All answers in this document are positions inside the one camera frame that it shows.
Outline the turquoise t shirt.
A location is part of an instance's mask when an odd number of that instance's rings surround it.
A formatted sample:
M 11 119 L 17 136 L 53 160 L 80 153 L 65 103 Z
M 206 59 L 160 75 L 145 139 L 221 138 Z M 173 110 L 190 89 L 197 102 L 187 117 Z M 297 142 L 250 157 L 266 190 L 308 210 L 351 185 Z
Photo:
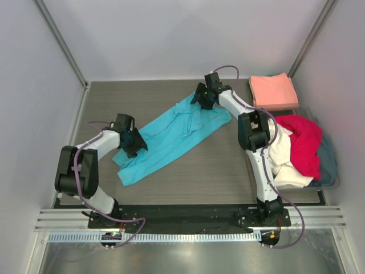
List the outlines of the turquoise t shirt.
M 190 94 L 139 130 L 147 150 L 140 150 L 135 158 L 128 158 L 123 151 L 113 157 L 123 186 L 167 166 L 232 120 L 228 110 L 216 106 L 204 110 L 198 103 L 191 104 L 192 99 Z

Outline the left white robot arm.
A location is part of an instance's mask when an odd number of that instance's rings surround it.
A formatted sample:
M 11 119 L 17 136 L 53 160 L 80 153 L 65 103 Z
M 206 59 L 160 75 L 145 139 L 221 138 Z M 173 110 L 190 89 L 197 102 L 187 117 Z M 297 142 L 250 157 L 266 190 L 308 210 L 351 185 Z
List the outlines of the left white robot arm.
M 116 199 L 99 186 L 99 160 L 115 149 L 122 150 L 128 158 L 148 149 L 134 117 L 118 114 L 94 138 L 77 146 L 64 146 L 55 177 L 56 191 L 80 200 L 108 228 L 120 224 L 121 212 Z

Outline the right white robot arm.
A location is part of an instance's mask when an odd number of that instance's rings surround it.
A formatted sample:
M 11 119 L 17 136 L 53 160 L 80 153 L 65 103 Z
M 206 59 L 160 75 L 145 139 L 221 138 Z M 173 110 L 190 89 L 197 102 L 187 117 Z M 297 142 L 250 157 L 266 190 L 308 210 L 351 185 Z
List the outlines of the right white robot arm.
M 272 225 L 283 214 L 283 202 L 274 186 L 269 163 L 267 113 L 242 100 L 229 85 L 221 82 L 217 72 L 205 75 L 205 82 L 197 85 L 190 103 L 198 103 L 204 110 L 211 110 L 217 104 L 237 119 L 238 142 L 249 157 L 257 186 L 257 219 L 262 225 Z

